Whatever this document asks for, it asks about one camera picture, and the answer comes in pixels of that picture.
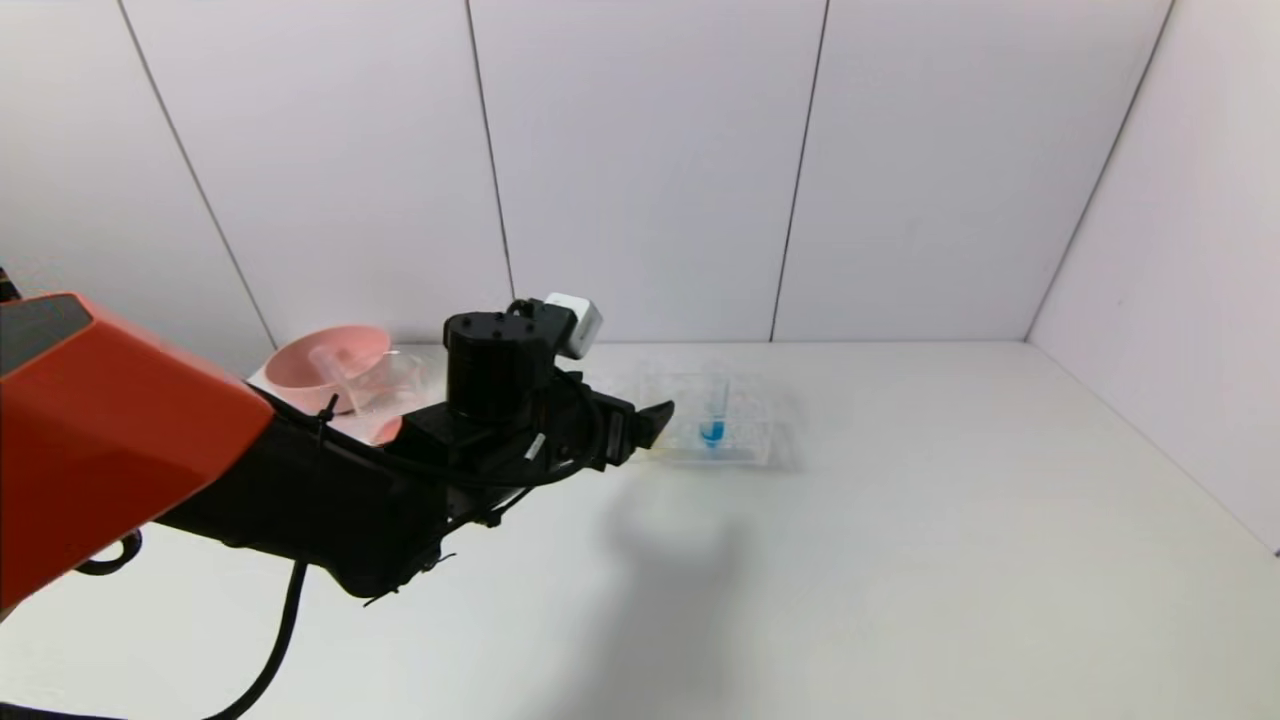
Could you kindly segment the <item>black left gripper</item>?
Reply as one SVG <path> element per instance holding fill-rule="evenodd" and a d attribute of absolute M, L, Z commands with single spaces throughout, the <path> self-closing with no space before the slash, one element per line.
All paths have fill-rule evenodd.
<path fill-rule="evenodd" d="M 636 448 L 653 448 L 675 415 L 675 402 L 637 409 L 594 391 L 581 372 L 557 370 L 549 395 L 549 469 L 604 471 Z M 634 419 L 634 442 L 631 425 Z"/>

